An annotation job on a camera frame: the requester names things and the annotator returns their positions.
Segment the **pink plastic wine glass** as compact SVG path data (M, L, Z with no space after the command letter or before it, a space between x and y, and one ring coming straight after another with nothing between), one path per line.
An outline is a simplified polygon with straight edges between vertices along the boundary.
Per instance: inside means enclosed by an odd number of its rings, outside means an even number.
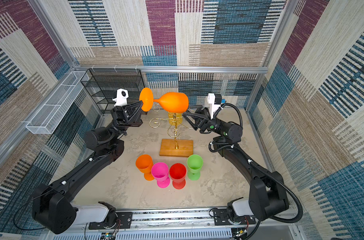
M166 163L156 163L151 169L151 174L157 182L158 187L164 189L170 184L169 168Z

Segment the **orange front wine glass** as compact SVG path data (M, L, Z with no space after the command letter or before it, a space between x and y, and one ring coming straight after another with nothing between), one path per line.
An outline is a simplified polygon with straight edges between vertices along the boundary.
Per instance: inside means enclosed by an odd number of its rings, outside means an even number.
M137 158L136 167L139 169L140 172L144 174L144 178L147 181L154 180L154 177L151 173L151 169L153 167L152 157L150 155L141 155Z

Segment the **orange back wine glass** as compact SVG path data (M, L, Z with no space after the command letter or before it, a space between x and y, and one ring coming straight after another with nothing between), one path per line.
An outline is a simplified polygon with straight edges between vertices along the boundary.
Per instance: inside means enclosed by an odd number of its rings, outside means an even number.
M139 100L143 105L141 109L148 112L152 109L153 103L158 103L160 106L170 113L184 113L189 108L189 98L184 93L170 92L162 95L159 99L155 99L150 88L144 88Z

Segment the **yellow plastic wine glass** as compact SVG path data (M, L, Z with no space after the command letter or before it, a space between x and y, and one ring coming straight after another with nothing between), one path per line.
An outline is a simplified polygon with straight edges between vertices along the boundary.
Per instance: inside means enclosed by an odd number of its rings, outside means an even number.
M168 113L168 117L171 126L178 126L183 123L183 116L181 113Z

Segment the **orange wine glass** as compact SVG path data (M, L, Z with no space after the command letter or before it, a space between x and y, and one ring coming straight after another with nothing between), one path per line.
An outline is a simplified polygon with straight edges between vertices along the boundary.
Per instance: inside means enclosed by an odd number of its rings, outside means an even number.
M184 113L189 108L189 98L184 93L170 92L162 95L159 99L155 99L150 88L144 88L139 100L143 105L141 109L148 112L152 109L153 103L158 103L160 106L170 113Z
M153 167L152 157L150 155L141 155L137 158L136 167L139 169L140 172L144 174L144 178L147 181L154 180L154 177L151 173L151 169Z

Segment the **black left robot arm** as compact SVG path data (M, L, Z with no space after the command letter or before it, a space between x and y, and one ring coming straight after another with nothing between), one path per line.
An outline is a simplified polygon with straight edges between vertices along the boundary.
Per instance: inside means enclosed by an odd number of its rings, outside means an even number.
M17 210L13 216L13 225L18 230L18 215L21 210L32 205L32 218L40 223L42 229L54 234L61 234L73 225L95 223L105 229L116 228L118 216L116 208L106 202L96 206L76 206L72 201L80 190L101 170L115 162L124 151L121 137L130 127L142 125L141 113L143 102L116 106L111 110L112 121L107 127L100 127L85 133L84 141L93 153L62 178L49 185L37 186L31 199Z

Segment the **green plastic wine glass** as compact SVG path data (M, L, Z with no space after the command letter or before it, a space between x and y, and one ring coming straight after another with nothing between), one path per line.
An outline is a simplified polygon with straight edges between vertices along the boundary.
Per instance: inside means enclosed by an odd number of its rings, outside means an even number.
M199 155L191 155L188 157L188 178L192 181L197 181L201 177L201 169L204 165L204 160Z

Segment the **red plastic wine glass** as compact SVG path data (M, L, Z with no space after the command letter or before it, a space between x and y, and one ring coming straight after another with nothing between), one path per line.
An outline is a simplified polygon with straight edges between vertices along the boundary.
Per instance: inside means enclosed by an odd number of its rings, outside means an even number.
M183 164L176 163L172 165L169 174L175 189L181 190L186 186L187 169Z

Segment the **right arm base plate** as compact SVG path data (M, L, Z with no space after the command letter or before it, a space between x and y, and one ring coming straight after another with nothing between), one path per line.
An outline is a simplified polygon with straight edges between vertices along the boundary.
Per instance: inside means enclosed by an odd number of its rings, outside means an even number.
M234 221L230 220L228 215L228 211L226 209L218 209L212 208L209 210L209 215L214 219L216 226L225 226L225 225L255 225L257 223L256 219L253 216L242 216L236 217Z

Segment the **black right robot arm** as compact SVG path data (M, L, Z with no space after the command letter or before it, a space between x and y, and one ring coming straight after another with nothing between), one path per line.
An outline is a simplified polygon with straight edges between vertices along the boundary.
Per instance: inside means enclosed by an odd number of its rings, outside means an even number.
M237 112L238 123L218 118L219 112L226 106ZM248 206L252 216L259 221L272 219L287 224L302 219L303 206L295 193L285 185L282 175L265 169L241 148L239 143L243 136L243 118L235 105L221 104L213 115L207 107L199 107L194 113L184 112L183 117L201 134L218 134L209 143L209 151L231 162L249 183Z

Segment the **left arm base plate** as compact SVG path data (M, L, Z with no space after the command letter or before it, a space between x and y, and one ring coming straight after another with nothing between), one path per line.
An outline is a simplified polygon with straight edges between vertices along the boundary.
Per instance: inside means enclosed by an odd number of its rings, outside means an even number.
M109 213L102 222L92 222L88 225L89 230L118 230L129 229L131 226L133 212Z

